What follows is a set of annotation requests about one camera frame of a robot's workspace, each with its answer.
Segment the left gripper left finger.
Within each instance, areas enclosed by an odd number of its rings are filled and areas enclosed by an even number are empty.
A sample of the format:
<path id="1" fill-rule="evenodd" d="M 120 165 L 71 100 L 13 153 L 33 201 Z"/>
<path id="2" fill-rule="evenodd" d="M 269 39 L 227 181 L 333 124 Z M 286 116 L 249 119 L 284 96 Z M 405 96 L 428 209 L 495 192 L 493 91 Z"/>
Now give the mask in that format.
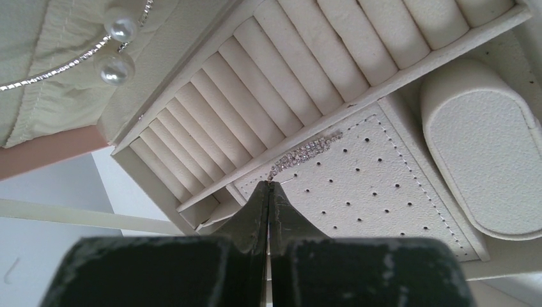
<path id="1" fill-rule="evenodd" d="M 212 236 L 229 239 L 243 254 L 265 254 L 270 183 L 260 181 L 247 203 Z"/>

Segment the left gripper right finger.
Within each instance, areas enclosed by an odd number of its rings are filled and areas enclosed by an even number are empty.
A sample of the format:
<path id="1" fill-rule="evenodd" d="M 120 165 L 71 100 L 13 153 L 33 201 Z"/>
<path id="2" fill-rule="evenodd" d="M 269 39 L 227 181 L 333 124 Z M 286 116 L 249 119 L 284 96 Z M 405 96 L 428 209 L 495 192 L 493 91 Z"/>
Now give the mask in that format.
<path id="1" fill-rule="evenodd" d="M 268 241 L 271 255 L 282 255 L 290 241 L 324 239 L 325 235 L 289 201 L 279 182 L 269 183 Z"/>

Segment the pink jewelry box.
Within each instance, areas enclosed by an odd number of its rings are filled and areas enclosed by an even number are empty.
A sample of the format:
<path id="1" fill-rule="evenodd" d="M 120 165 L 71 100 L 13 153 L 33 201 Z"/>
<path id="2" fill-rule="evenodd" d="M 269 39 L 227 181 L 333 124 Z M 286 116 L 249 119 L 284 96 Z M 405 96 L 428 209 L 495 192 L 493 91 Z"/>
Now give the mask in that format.
<path id="1" fill-rule="evenodd" d="M 95 148 L 215 232 L 268 178 L 330 237 L 541 272 L 540 1 L 2 1 L 1 177 Z"/>

